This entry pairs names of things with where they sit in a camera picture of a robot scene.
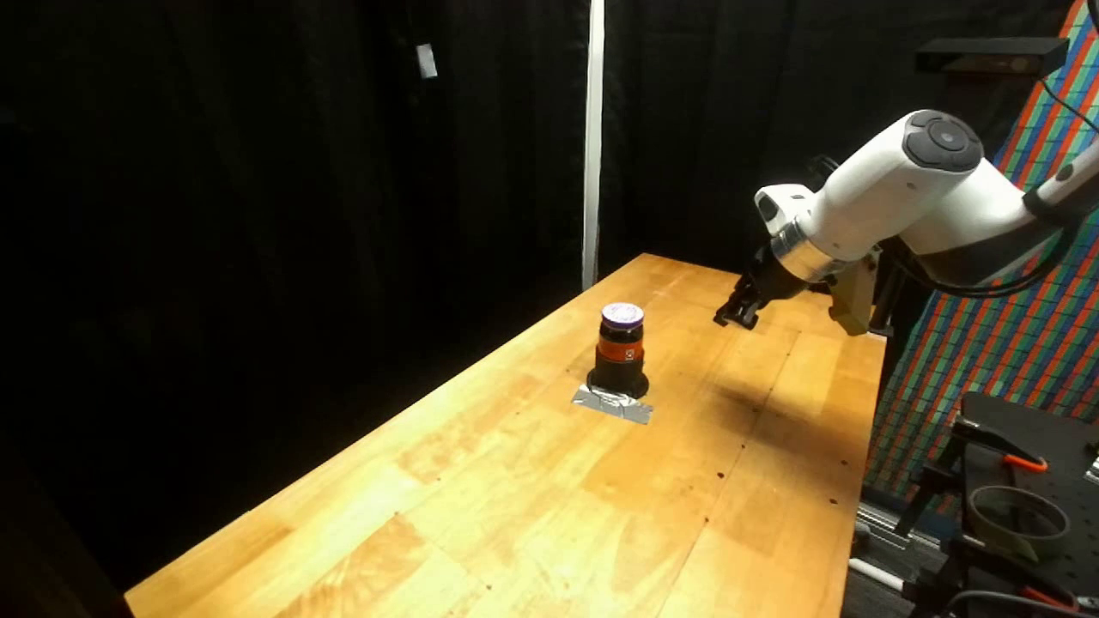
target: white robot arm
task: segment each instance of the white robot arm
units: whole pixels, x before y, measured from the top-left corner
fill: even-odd
[[[989,277],[1059,231],[1076,231],[1097,206],[1099,144],[1025,193],[985,161],[972,127],[950,113],[914,109],[863,144],[819,193],[756,193],[768,244],[713,318],[751,328],[768,300],[805,285],[834,288],[890,238],[902,239],[931,285],[980,296]]]

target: wooden table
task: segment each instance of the wooden table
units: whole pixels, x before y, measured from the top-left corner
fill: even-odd
[[[882,339],[644,255],[126,589],[154,616],[837,616]],[[647,310],[652,421],[574,406]]]

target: wooden tabletop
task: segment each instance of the wooden tabletop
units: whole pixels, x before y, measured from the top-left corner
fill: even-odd
[[[157,616],[837,616],[882,339],[644,255],[126,589]],[[574,406],[647,310],[650,426]]]

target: black backdrop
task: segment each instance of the black backdrop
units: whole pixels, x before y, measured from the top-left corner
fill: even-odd
[[[605,272],[737,268],[758,182],[942,96],[914,45],[1063,14],[609,0]],[[5,5],[0,426],[117,586],[576,288],[583,22],[583,0]]]

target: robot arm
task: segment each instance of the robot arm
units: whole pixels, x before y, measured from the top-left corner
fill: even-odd
[[[1099,144],[1054,177],[1020,193],[957,116],[917,109],[863,144],[828,182],[761,184],[756,209],[768,244],[717,310],[717,324],[756,326],[768,300],[805,285],[837,288],[890,238],[946,291],[972,291],[1097,209]]]

